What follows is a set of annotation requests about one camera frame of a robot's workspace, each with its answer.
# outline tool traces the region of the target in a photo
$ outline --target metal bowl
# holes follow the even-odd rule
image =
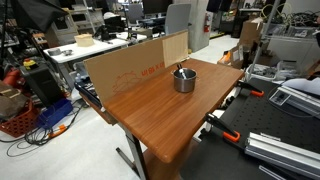
[[[72,50],[65,50],[65,51],[62,51],[62,53],[65,55],[65,56],[70,56],[72,54]]]

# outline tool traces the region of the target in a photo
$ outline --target metal frame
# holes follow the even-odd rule
[[[305,175],[320,178],[320,155],[258,134],[250,133],[245,153]]]
[[[122,157],[122,159],[129,165],[129,167],[140,177],[141,180],[150,179],[148,170],[141,150],[140,141],[136,138],[126,127],[119,123],[120,127],[126,133],[126,138],[131,149],[131,153],[134,159],[134,163],[121,151],[118,147],[116,151]]]
[[[258,50],[257,50],[257,52],[256,52],[256,55],[255,55],[255,57],[254,57],[254,60],[253,60],[253,62],[252,62],[252,67],[250,68],[250,70],[249,70],[249,76],[248,76],[248,79],[247,79],[247,81],[249,81],[250,80],[250,78],[251,78],[251,75],[252,75],[252,72],[253,72],[253,69],[254,69],[254,66],[257,64],[257,62],[258,62],[258,60],[259,60],[259,58],[260,58],[260,56],[261,56],[261,53],[262,53],[262,45],[263,45],[263,41],[265,41],[266,39],[267,39],[267,32],[268,32],[268,29],[269,29],[269,27],[270,27],[270,24],[271,24],[271,21],[272,21],[272,18],[276,15],[276,13],[277,13],[277,8],[278,8],[278,6],[280,5],[280,0],[275,0],[275,2],[274,2],[274,4],[273,4],[273,8],[272,8],[272,11],[271,11],[271,13],[270,13],[270,16],[269,16],[269,19],[268,19],[268,22],[267,22],[267,24],[266,24],[266,26],[265,27],[263,27],[263,32],[262,32],[262,36],[261,36],[261,43],[259,44],[259,46],[258,46]]]

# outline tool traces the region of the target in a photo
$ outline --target table leg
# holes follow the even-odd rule
[[[58,70],[60,71],[60,74],[63,76],[63,78],[67,82],[67,85],[72,91],[72,89],[74,88],[74,81],[72,80],[67,68],[64,66],[63,63],[57,63],[57,66],[58,66]]]
[[[140,146],[140,141],[133,134],[131,134],[131,132],[127,128],[122,125],[120,126],[126,133],[126,138],[134,158],[135,167],[133,167],[131,163],[128,163],[128,158],[119,148],[117,148],[118,153],[135,172],[136,169],[138,170],[138,175],[141,180],[149,179],[146,163],[144,161],[143,153]]]

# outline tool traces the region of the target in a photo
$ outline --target cardboard panel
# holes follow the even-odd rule
[[[163,40],[165,67],[177,63],[188,56],[188,33]]]
[[[186,58],[187,36],[187,32],[183,31],[85,60],[84,64],[100,101],[105,102],[161,73],[165,64],[170,65],[181,61],[180,58]]]

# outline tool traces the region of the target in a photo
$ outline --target fire extinguisher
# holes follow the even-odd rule
[[[210,32],[210,14],[206,13],[205,19],[204,19],[204,32]]]

